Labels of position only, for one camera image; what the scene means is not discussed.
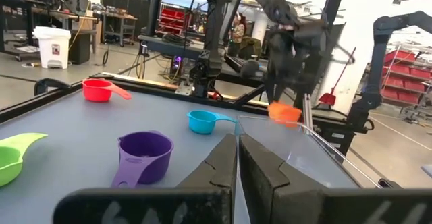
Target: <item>clear plastic container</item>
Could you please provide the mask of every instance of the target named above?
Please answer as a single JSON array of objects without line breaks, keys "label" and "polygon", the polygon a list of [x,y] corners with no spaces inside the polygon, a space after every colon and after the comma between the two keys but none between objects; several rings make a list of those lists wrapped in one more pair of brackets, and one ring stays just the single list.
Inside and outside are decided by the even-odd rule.
[{"label": "clear plastic container", "polygon": [[266,117],[239,116],[237,134],[248,134],[297,170],[328,188],[380,186],[320,135],[301,123],[288,128]]}]

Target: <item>gray table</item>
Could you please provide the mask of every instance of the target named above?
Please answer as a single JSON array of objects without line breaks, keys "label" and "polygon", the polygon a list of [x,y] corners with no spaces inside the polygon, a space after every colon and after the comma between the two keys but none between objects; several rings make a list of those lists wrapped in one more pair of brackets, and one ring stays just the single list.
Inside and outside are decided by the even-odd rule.
[{"label": "gray table", "polygon": [[[55,205],[65,195],[82,188],[109,187],[118,167],[117,139],[131,132],[157,130],[173,140],[168,172],[152,187],[176,186],[236,128],[233,123],[221,122],[210,136],[195,134],[188,129],[186,117],[195,109],[231,117],[247,115],[134,92],[130,101],[113,96],[109,103],[91,103],[78,91],[3,123],[0,138],[24,132],[49,136],[28,149],[20,176],[0,187],[1,223],[50,223]],[[357,188],[309,136],[282,126],[271,127],[265,119],[240,118],[240,123],[268,149],[322,184]],[[235,223],[249,223],[240,176],[235,207]]]}]

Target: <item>red storage bin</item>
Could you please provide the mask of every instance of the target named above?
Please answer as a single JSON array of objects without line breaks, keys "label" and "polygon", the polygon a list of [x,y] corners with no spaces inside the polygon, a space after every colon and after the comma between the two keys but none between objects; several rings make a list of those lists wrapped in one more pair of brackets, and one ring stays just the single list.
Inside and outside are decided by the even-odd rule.
[{"label": "red storage bin", "polygon": [[407,65],[392,65],[390,70],[393,72],[400,72],[404,74],[410,73],[410,68]]},{"label": "red storage bin", "polygon": [[381,90],[381,95],[391,99],[398,99],[398,91],[392,88],[384,88]]},{"label": "red storage bin", "polygon": [[407,103],[419,103],[419,95],[409,92],[398,92],[398,99]]},{"label": "red storage bin", "polygon": [[395,62],[402,60],[405,62],[414,63],[414,61],[416,60],[416,55],[414,53],[398,51],[398,54],[396,54],[396,51],[392,51],[387,55],[385,55],[384,63],[391,63],[395,56],[396,56]]},{"label": "red storage bin", "polygon": [[385,85],[393,85],[393,86],[400,86],[404,87],[404,81],[400,78],[395,78],[393,76],[390,76],[387,79],[383,79],[383,82]]},{"label": "red storage bin", "polygon": [[418,76],[418,77],[424,78],[424,79],[429,79],[431,77],[431,71],[429,71],[428,69],[411,68],[410,73],[413,76]]},{"label": "red storage bin", "polygon": [[412,81],[405,81],[405,88],[411,89],[411,90],[417,90],[420,92],[425,91],[425,85],[421,84],[421,82],[412,82]]}]

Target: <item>person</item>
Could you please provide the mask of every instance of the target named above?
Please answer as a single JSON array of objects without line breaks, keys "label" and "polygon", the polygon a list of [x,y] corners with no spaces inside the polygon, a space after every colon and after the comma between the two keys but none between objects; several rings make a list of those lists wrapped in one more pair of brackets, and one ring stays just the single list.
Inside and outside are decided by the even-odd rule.
[{"label": "person", "polygon": [[229,56],[233,56],[233,57],[237,56],[245,32],[246,32],[246,17],[243,16],[243,14],[241,13],[237,13],[236,16],[234,17],[234,30],[232,31],[231,34],[232,42],[228,47]]}]

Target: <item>broom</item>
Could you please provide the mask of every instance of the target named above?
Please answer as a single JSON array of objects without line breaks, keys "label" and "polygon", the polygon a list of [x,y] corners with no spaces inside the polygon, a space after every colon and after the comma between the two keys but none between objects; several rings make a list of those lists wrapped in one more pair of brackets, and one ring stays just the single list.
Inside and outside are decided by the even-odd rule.
[{"label": "broom", "polygon": [[325,94],[323,94],[323,96],[321,96],[321,97],[318,99],[321,103],[324,103],[324,104],[326,104],[326,105],[330,105],[330,106],[334,106],[334,105],[335,105],[335,102],[336,102],[336,96],[334,95],[334,93],[335,93],[335,88],[336,88],[336,86],[338,85],[338,83],[339,83],[339,81],[340,81],[340,78],[341,78],[342,75],[344,74],[345,69],[346,69],[346,67],[348,66],[348,63],[350,62],[350,59],[354,56],[354,52],[356,51],[356,49],[357,49],[357,47],[354,47],[354,49],[352,50],[351,55],[350,55],[350,57],[348,58],[348,61],[346,62],[345,66],[344,66],[344,69],[343,69],[342,72],[340,73],[339,78],[337,79],[337,81],[336,81],[336,83],[335,83],[335,86],[334,86],[333,88],[331,88],[331,92],[330,92],[330,93],[325,93]]}]

